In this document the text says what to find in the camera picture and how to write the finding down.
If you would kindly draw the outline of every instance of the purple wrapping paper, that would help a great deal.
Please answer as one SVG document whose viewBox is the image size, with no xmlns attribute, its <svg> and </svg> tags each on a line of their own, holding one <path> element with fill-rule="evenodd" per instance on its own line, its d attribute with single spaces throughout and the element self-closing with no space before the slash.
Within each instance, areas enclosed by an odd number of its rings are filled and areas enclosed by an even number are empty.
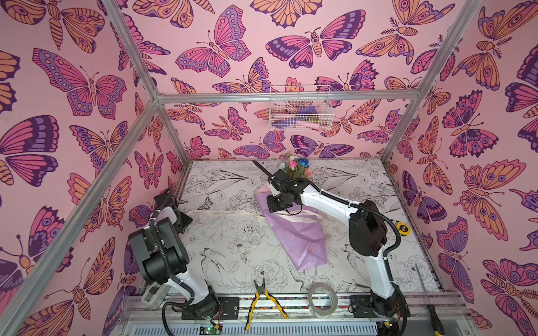
<svg viewBox="0 0 538 336">
<path fill-rule="evenodd" d="M 317 210 L 303 206 L 303 211 L 295 216 L 290 216 L 285 211 L 282 211 L 281 215 L 277 212 L 270 213 L 267 206 L 267 196 L 270 194 L 270 192 L 258 192 L 254 198 L 264 213 L 269 226 L 277 234 L 295 268 L 304 270 L 327 264 L 325 238 L 323 237 L 321 224 L 316 216 Z M 294 211 L 299 211 L 300 209 L 301 206 L 294 205 L 288 211 L 294 213 Z"/>
</svg>

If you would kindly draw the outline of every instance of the wire basket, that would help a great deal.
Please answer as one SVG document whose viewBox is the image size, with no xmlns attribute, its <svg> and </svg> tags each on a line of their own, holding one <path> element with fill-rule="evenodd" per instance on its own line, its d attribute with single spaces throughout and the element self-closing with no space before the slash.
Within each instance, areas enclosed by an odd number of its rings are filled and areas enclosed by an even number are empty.
<svg viewBox="0 0 538 336">
<path fill-rule="evenodd" d="M 293 100 L 283 97 L 280 92 L 294 92 L 295 85 L 272 86 L 269 107 L 269 127 L 271 130 L 313 130 L 326 131 L 332 126 L 334 112 L 329 98 L 329 91 L 315 91 L 315 85 L 303 85 L 312 87 L 312 91 L 296 92 L 297 98 Z"/>
</svg>

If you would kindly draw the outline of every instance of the screwdriver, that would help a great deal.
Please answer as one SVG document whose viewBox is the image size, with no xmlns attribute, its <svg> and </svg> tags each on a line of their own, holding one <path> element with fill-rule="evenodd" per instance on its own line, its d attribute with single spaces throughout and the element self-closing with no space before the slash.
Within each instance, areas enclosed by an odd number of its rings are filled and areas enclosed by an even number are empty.
<svg viewBox="0 0 538 336">
<path fill-rule="evenodd" d="M 424 291 L 424 295 L 426 296 L 426 300 L 428 300 L 428 304 L 426 305 L 426 308 L 428 309 L 430 313 L 430 319 L 431 319 L 431 327 L 435 331 L 435 336 L 444 336 L 444 327 L 441 323 L 441 320 L 439 320 L 439 317 L 437 316 L 437 313 L 435 312 L 435 306 L 431 304 L 430 298 L 428 297 L 428 292 L 426 292 L 426 286 L 424 286 L 424 281 L 422 280 L 422 276 L 420 275 L 419 266 L 415 264 L 415 269 L 417 274 L 419 275 L 420 284 L 422 285 L 422 290 Z"/>
</svg>

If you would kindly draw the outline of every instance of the blue flower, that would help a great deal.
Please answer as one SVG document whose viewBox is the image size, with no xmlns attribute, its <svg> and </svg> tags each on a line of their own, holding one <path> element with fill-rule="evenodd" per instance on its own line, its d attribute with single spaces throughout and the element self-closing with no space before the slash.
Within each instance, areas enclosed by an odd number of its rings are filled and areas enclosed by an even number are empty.
<svg viewBox="0 0 538 336">
<path fill-rule="evenodd" d="M 308 160 L 305 159 L 305 158 L 300 158 L 299 159 L 299 164 L 304 166 L 305 168 L 308 168 Z"/>
</svg>

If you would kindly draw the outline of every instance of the clear tape roll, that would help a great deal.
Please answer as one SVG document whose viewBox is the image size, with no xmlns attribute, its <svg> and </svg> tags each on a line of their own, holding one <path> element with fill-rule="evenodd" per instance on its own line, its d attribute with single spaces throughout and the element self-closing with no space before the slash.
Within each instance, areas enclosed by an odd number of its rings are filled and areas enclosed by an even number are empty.
<svg viewBox="0 0 538 336">
<path fill-rule="evenodd" d="M 327 294 L 327 296 L 331 300 L 331 308 L 321 309 L 314 305 L 312 295 L 317 291 L 323 291 L 325 294 Z M 312 315 L 318 318 L 327 318 L 335 312 L 337 307 L 338 296 L 336 295 L 335 290 L 328 286 L 326 283 L 316 282 L 312 285 L 312 287 L 310 287 L 310 290 L 308 291 L 308 310 Z"/>
</svg>

